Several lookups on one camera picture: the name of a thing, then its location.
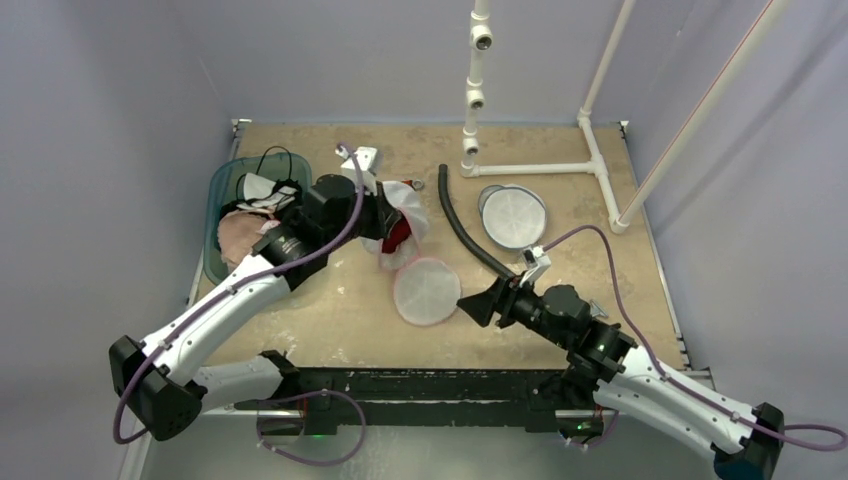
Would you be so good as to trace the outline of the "red lace bra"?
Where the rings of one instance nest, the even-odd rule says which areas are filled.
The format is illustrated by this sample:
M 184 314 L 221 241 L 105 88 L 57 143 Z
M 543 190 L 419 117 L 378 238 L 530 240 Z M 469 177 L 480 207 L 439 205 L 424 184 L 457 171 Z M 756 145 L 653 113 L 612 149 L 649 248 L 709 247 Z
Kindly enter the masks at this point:
M 387 236 L 383 239 L 380 246 L 382 254 L 393 254 L 400 246 L 412 236 L 411 225 L 403 213 L 400 213 L 399 219 L 393 224 Z

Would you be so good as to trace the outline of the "pink trimmed mesh laundry bag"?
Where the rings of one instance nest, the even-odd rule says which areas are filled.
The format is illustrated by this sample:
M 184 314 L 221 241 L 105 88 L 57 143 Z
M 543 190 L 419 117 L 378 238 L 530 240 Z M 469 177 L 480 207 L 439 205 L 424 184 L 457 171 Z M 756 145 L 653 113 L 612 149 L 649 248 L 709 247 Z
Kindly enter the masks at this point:
M 400 211 L 409 226 L 410 235 L 390 253 L 383 250 L 383 241 L 363 239 L 361 243 L 377 257 L 380 268 L 395 274 L 392 300 L 400 317 L 414 326 L 434 326 L 456 310 L 460 280 L 444 261 L 422 252 L 430 222 L 421 195 L 400 181 L 387 181 L 383 188 L 388 203 Z

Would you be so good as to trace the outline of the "white mesh laundry bag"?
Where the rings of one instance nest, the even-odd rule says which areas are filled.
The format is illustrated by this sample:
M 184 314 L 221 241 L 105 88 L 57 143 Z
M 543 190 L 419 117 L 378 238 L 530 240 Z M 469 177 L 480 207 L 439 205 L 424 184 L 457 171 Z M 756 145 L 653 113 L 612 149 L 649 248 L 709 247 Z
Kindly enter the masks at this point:
M 490 185 L 478 198 L 478 213 L 486 236 L 498 247 L 519 251 L 544 235 L 548 212 L 543 200 L 520 185 Z

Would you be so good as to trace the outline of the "pink lace bra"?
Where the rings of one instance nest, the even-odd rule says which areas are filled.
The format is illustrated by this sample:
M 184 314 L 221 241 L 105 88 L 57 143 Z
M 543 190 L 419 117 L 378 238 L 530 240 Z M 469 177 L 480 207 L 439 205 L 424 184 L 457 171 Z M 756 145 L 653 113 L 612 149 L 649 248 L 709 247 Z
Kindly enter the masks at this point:
M 217 228 L 221 259 L 228 271 L 234 271 L 253 251 L 253 246 L 280 222 L 265 215 L 237 211 L 225 215 Z

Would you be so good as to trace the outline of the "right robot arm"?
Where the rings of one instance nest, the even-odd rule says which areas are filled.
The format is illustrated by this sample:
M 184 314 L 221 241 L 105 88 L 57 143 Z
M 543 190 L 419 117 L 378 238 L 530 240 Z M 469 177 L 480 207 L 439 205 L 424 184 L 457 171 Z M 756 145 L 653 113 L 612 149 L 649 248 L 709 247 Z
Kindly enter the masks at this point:
M 783 443 L 781 410 L 751 406 L 719 394 L 655 360 L 619 327 L 601 322 L 571 285 L 538 295 L 515 279 L 497 279 L 457 306 L 482 327 L 518 323 L 565 350 L 564 399 L 617 410 L 712 459 L 721 479 L 770 479 Z

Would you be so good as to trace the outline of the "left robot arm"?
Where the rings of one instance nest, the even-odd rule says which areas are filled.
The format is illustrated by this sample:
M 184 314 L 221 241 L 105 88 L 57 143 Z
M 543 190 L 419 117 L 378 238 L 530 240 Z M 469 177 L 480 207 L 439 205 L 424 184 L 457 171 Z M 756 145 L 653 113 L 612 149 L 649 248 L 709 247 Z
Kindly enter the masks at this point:
M 275 351 L 243 364 L 207 368 L 205 361 L 260 311 L 294 292 L 328 264 L 333 251 L 357 238 L 397 246 L 410 233 L 399 206 L 407 185 L 359 182 L 327 174 L 284 201 L 278 223 L 209 294 L 141 340 L 127 335 L 108 349 L 119 397 L 112 435 L 130 444 L 150 434 L 164 441 L 201 412 L 241 400 L 284 409 L 297 399 L 291 365 Z

